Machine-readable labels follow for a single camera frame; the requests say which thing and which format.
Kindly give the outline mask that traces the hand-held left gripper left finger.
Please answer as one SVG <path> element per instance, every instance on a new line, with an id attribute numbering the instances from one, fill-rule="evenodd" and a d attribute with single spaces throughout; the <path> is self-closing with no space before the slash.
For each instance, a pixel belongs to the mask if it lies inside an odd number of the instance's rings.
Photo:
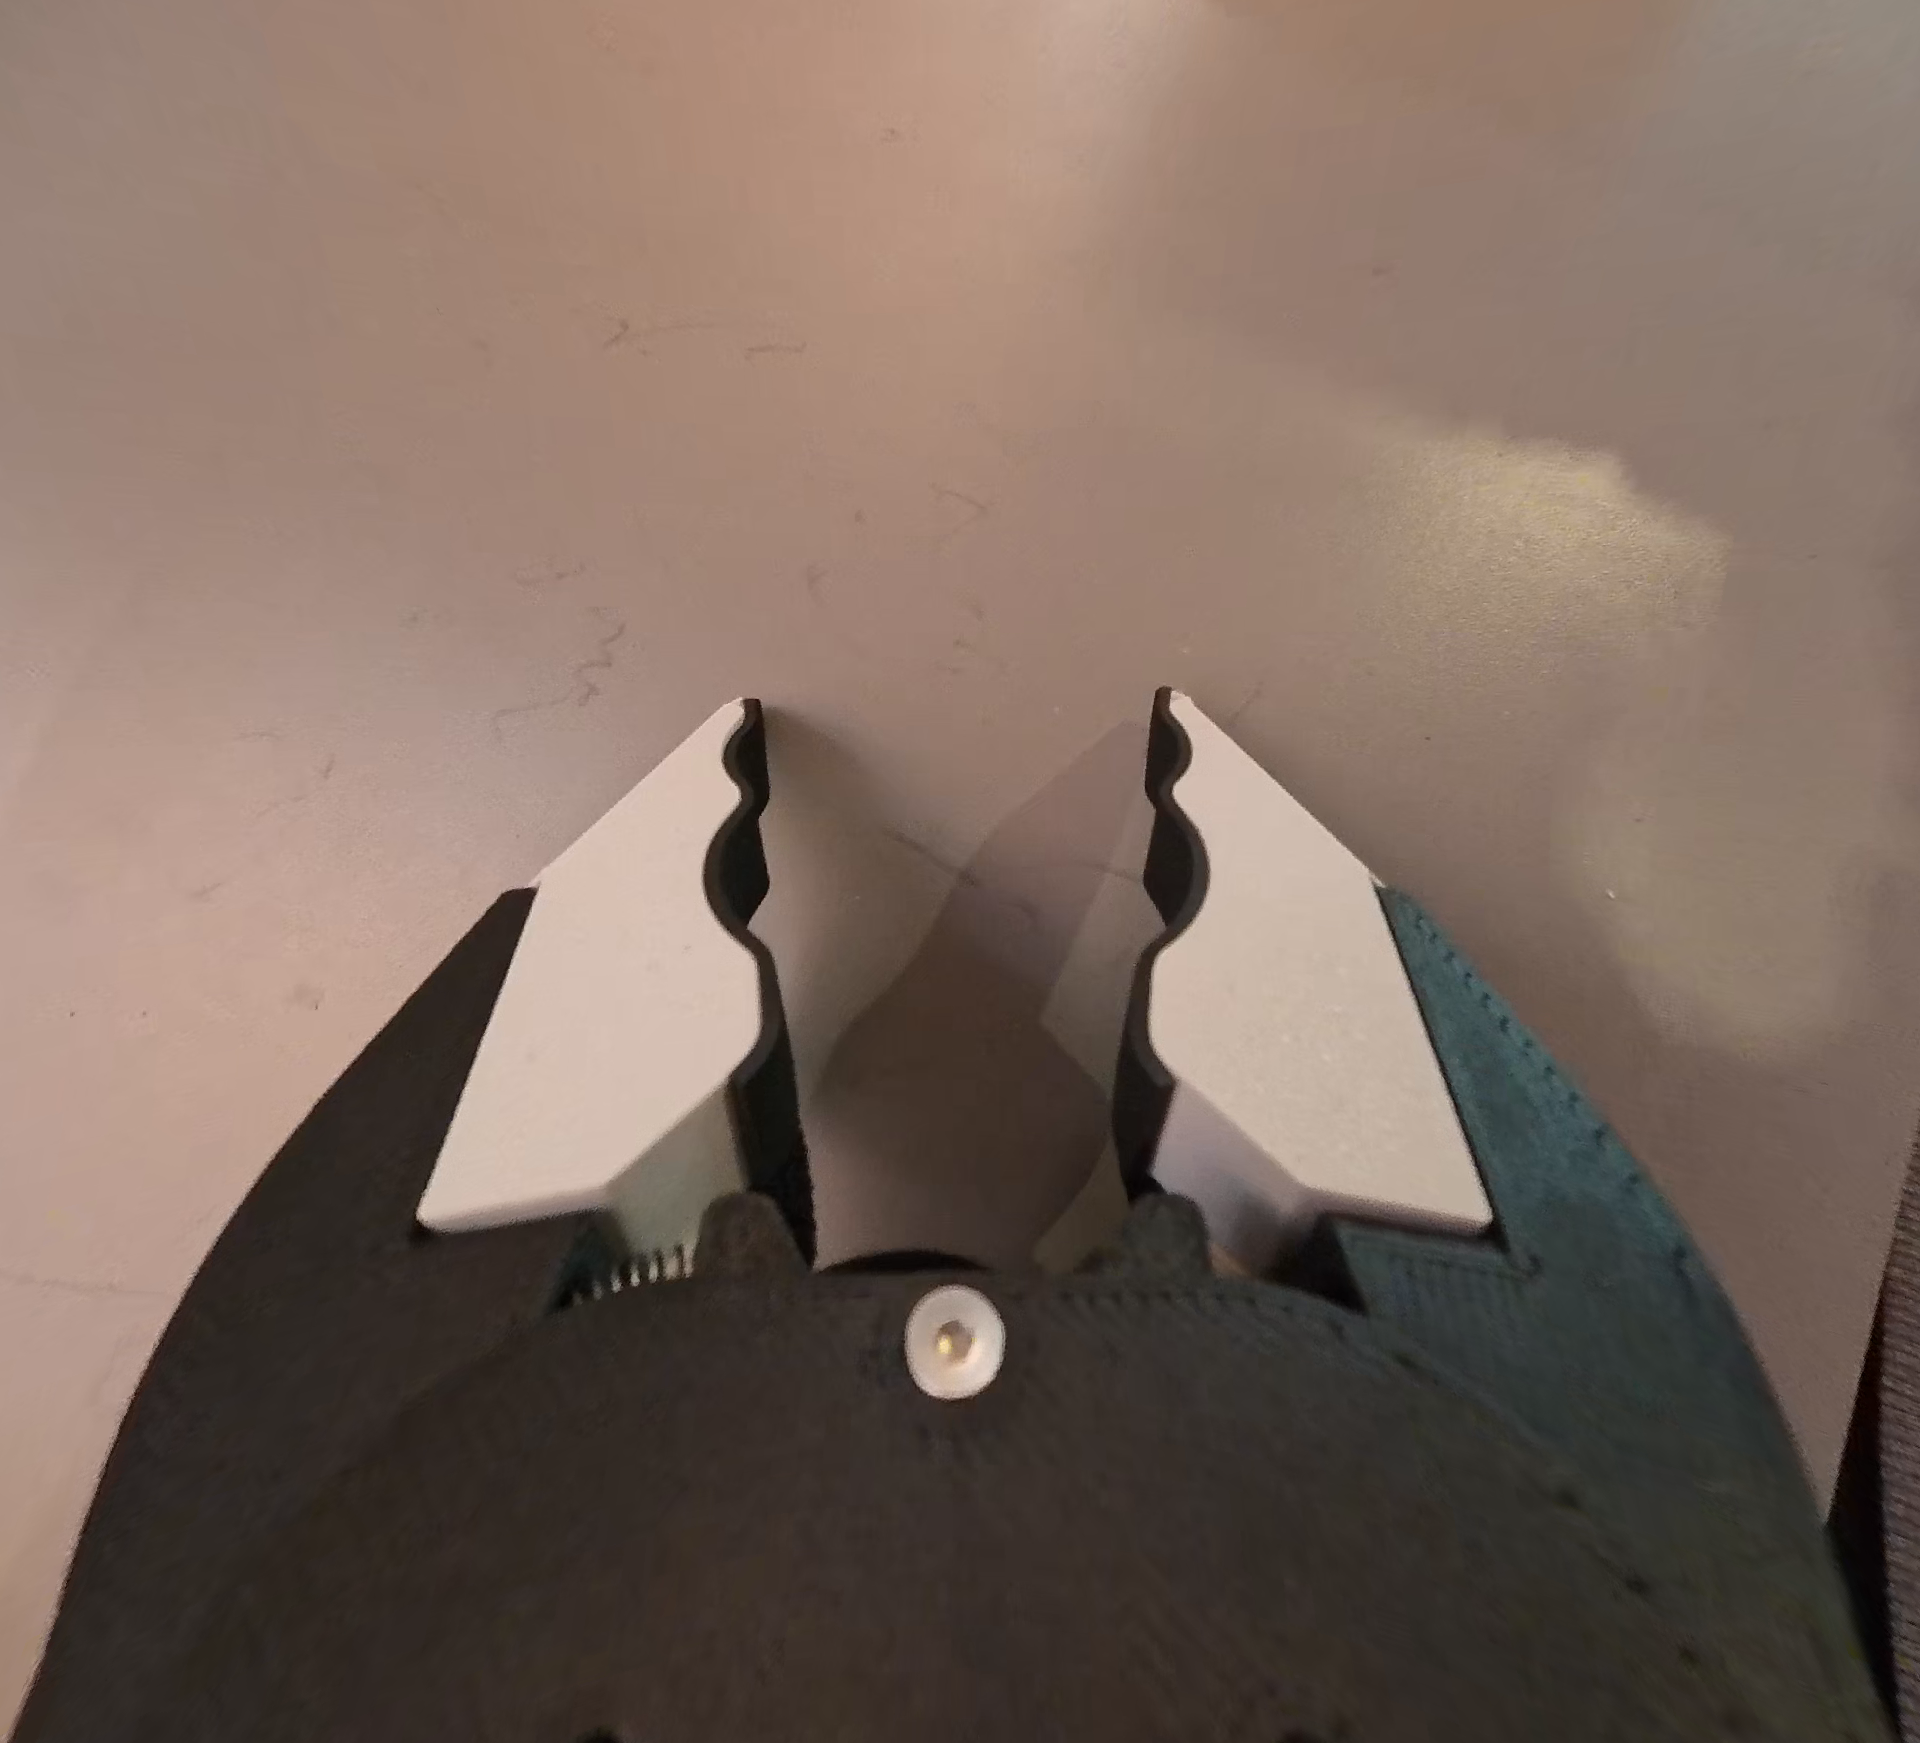
<path id="1" fill-rule="evenodd" d="M 781 983 L 756 935 L 769 803 L 766 715 L 740 697 L 536 875 L 425 1229 L 590 1217 L 639 1269 L 684 1272 L 707 1207 L 756 1193 L 816 1262 Z"/>

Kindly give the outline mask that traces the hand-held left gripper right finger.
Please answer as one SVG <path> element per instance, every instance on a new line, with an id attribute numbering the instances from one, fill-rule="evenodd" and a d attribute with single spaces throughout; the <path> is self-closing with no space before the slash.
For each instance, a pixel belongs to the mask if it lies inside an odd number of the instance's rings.
<path id="1" fill-rule="evenodd" d="M 1148 715 L 1138 955 L 1114 1068 L 1131 1200 L 1197 1203 L 1231 1272 L 1324 1219 L 1494 1227 L 1376 875 L 1184 691 Z"/>

